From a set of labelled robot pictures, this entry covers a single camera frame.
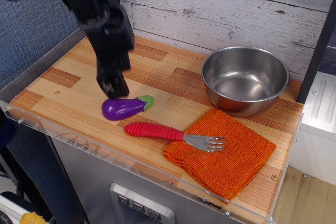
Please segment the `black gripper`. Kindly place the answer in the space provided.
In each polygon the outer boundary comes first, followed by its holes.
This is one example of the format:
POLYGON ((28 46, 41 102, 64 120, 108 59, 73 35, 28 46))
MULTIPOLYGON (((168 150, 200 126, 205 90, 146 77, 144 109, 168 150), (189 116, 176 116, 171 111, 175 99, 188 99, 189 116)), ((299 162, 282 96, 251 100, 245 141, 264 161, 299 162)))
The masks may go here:
POLYGON ((130 69, 128 52, 134 48, 134 33, 124 8, 109 10, 109 17, 85 32, 97 57, 97 82, 109 98, 129 95, 123 70, 130 69))

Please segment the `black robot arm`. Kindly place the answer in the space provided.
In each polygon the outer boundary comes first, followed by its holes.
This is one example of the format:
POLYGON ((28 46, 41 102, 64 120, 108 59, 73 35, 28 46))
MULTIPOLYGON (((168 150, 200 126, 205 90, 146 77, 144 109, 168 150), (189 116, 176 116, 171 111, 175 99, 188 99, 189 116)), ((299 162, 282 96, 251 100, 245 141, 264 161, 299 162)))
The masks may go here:
POLYGON ((134 48, 134 33, 120 0, 62 1, 74 13, 96 54, 102 91, 110 99, 128 96, 123 71, 131 68, 128 52, 134 48))

